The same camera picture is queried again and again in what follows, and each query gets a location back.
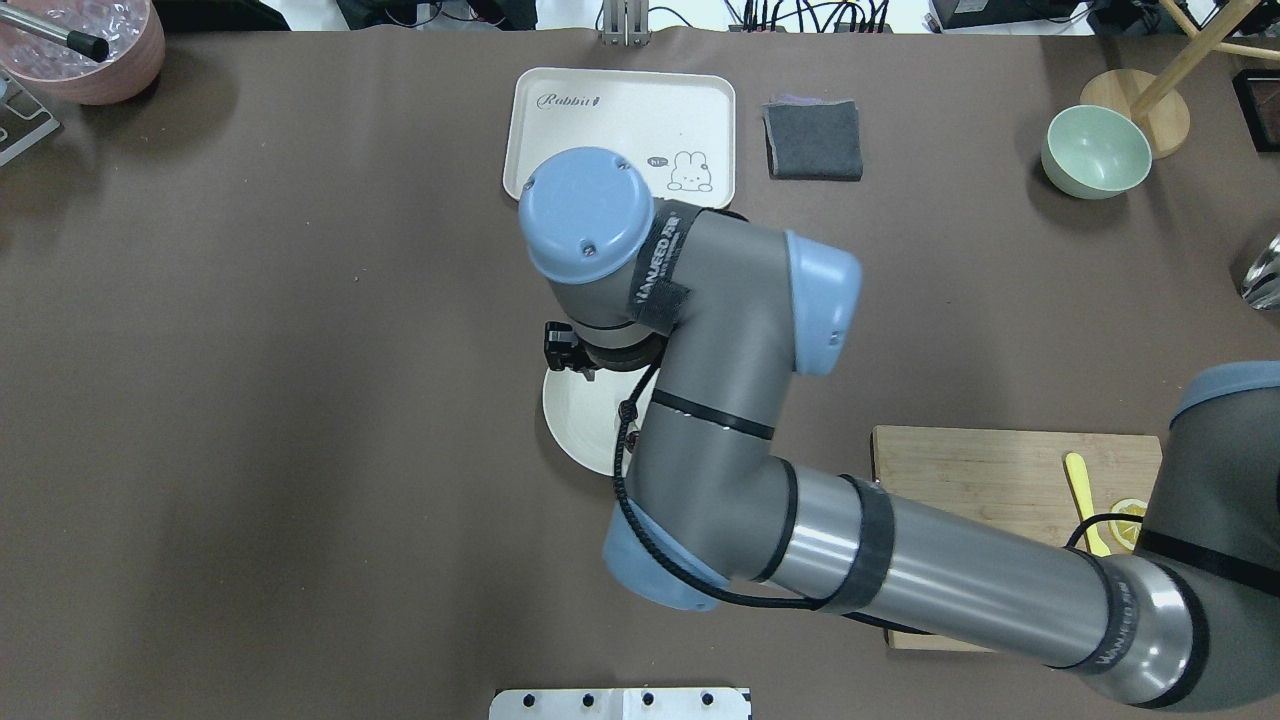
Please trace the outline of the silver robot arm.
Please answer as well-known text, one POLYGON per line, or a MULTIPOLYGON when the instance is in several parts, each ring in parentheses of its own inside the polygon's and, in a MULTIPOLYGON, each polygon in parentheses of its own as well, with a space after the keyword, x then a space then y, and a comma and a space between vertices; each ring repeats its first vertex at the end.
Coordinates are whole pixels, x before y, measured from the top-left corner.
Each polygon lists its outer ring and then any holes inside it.
POLYGON ((1277 341, 1164 227, 1126 243, 1103 209, 1018 224, 1010 206, 893 246, 836 246, 653 192, 605 149, 558 152, 518 191, 532 265, 567 316, 552 369, 654 383, 614 482, 607 560, 675 607, 791 609, 982 644, 1137 708, 1277 693, 1277 341), (908 420, 1155 428, 1184 380, 1130 553, 1098 559, 787 457, 835 455, 835 378, 858 429, 908 420))

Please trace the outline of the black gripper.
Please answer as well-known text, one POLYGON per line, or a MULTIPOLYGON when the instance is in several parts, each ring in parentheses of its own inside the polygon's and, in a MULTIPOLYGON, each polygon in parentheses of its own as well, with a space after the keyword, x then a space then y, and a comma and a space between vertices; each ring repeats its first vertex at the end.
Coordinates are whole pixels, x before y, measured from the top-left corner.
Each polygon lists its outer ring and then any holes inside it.
POLYGON ((650 333, 639 342, 608 348, 589 343, 570 323, 547 322, 543 327, 543 356, 549 372, 576 372, 594 377, 596 372, 636 372, 659 361, 667 338, 650 333))

